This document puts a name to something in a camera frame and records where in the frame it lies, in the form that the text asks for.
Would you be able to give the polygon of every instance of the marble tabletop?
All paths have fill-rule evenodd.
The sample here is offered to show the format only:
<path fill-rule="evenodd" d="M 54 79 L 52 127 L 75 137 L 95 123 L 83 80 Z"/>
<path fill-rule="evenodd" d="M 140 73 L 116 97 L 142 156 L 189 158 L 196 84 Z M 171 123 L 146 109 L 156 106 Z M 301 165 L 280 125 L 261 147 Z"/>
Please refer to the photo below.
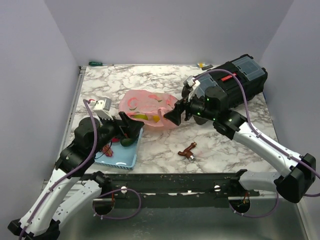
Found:
<path fill-rule="evenodd" d="M 181 65 L 117 65 L 87 67 L 72 122 L 69 143 L 79 121 L 88 116 L 83 99 L 112 99 L 111 113 L 116 115 L 118 104 L 130 89 L 168 93 L 181 98 L 183 81 L 203 71 L 196 66 Z M 248 104 L 253 124 L 274 140 L 277 140 L 264 96 L 254 97 Z M 245 115 L 244 105 L 236 109 Z M 196 161 L 190 162 L 177 154 L 192 142 Z M 269 172 L 274 168 L 247 147 L 219 134 L 212 122 L 197 125 L 193 118 L 183 121 L 172 130 L 151 131 L 145 129 L 134 170 L 123 170 L 92 165 L 87 173 L 230 173 L 240 169 Z"/>

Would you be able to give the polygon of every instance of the plastic bag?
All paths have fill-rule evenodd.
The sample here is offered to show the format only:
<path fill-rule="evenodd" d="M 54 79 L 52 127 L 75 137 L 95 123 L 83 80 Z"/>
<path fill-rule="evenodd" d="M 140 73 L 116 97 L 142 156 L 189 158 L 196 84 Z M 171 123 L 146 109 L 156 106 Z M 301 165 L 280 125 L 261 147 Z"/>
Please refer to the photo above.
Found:
<path fill-rule="evenodd" d="M 175 107 L 176 101 L 178 99 L 166 93 L 129 90 L 119 103 L 119 111 L 146 125 L 171 129 L 176 125 L 165 119 L 164 114 Z"/>

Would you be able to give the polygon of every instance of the brown faucet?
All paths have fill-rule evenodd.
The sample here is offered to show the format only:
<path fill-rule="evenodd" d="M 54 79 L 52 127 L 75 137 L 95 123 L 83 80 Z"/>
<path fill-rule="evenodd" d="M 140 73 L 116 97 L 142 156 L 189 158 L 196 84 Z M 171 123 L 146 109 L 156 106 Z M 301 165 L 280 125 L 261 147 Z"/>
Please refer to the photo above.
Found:
<path fill-rule="evenodd" d="M 193 142 L 185 150 L 178 151 L 178 155 L 185 156 L 188 160 L 194 161 L 196 158 L 195 158 L 194 154 L 192 153 L 192 151 L 190 151 L 190 150 L 194 149 L 196 146 L 197 146 L 197 143 Z"/>

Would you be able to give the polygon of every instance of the screwdriver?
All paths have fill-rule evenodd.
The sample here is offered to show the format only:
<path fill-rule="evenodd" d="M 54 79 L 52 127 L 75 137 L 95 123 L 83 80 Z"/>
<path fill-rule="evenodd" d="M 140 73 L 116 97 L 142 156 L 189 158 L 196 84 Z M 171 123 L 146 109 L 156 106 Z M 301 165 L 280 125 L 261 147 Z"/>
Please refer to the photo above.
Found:
<path fill-rule="evenodd" d="M 97 61 L 90 61 L 89 66 L 92 66 L 92 67 L 108 66 L 108 64 L 104 64 L 102 62 L 97 62 Z"/>

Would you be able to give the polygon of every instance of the gray wall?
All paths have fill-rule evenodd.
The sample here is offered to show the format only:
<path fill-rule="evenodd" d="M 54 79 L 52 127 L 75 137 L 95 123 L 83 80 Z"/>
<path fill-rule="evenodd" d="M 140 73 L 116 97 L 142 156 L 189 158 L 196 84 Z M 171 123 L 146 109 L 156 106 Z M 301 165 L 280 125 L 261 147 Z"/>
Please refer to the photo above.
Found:
<path fill-rule="evenodd" d="M 79 65 L 260 59 L 293 0 L 45 0 Z"/>
<path fill-rule="evenodd" d="M 0 239 L 53 169 L 79 69 L 43 0 L 0 7 Z"/>
<path fill-rule="evenodd" d="M 261 63 L 269 73 L 265 97 L 279 141 L 320 159 L 320 1 L 295 0 Z M 317 179 L 309 193 L 319 193 Z M 320 220 L 319 198 L 307 198 Z"/>

